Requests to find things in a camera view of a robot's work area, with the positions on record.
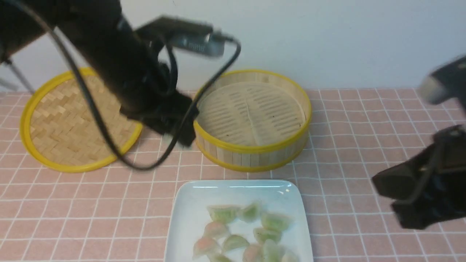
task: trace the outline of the pink grid tablecloth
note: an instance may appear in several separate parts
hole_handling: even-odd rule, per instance
[[[153,172],[119,163],[84,174],[44,168],[19,135],[28,96],[0,94],[0,261],[162,261],[172,202],[193,179],[286,179],[307,211],[316,262],[464,262],[466,220],[403,230],[369,178],[464,122],[455,102],[423,104],[411,89],[313,90],[310,141],[272,172],[225,170],[199,151],[172,153]],[[130,153],[152,162],[164,143],[143,134]]]

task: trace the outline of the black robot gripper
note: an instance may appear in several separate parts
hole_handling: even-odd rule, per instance
[[[403,228],[425,229],[466,217],[466,129],[456,125],[433,135],[421,153],[376,174],[381,196],[395,201],[392,210]]]

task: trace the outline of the rectangular plate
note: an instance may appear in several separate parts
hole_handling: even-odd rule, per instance
[[[184,184],[175,199],[165,249],[166,262],[193,261],[194,243],[202,237],[204,227],[212,221],[207,211],[210,205],[247,206],[260,200],[266,210],[289,215],[294,222],[283,233],[280,244],[299,256],[301,262],[314,261],[306,213],[298,188],[283,180],[203,180]],[[244,223],[235,220],[228,225],[232,234],[239,234],[256,243],[253,229],[260,220]],[[244,248],[226,255],[235,262],[243,261]],[[209,262],[206,256],[197,262]]]

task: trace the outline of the translucent dumpling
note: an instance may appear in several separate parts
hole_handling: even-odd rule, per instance
[[[281,232],[269,230],[265,228],[255,228],[254,229],[254,238],[257,242],[263,244],[267,239],[271,239],[274,242],[278,243],[281,239]]]
[[[228,252],[237,248],[245,248],[247,246],[249,246],[249,242],[246,240],[246,238],[237,234],[233,234],[227,237],[225,242],[223,242],[222,252]]]
[[[299,258],[295,253],[287,250],[285,255],[281,258],[281,262],[299,262]]]
[[[233,262],[231,259],[222,254],[209,255],[209,260],[210,262]]]
[[[209,255],[219,252],[219,244],[210,237],[202,237],[194,244],[192,258],[196,259],[203,255]]]
[[[267,239],[262,246],[263,262],[281,262],[280,253],[277,243],[271,239]]]
[[[244,250],[243,262],[262,262],[262,247],[251,244]]]
[[[251,223],[256,221],[261,211],[261,203],[259,201],[241,209],[238,212],[238,218],[244,222]]]
[[[207,207],[213,221],[229,224],[236,219],[236,213],[240,208],[237,206],[210,206]]]
[[[219,221],[212,221],[204,228],[204,236],[214,239],[219,239],[224,236],[228,236],[229,234],[230,233],[228,232],[226,225]]]
[[[264,213],[261,217],[262,226],[275,231],[285,231],[290,226],[292,219],[278,213]]]

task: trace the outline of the bamboo steamer lid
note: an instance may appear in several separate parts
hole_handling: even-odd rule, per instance
[[[120,114],[117,98],[91,69],[81,72],[115,144],[128,151],[141,133],[141,124]],[[20,132],[29,153],[58,171],[91,171],[116,160],[70,72],[37,90],[25,107]]]

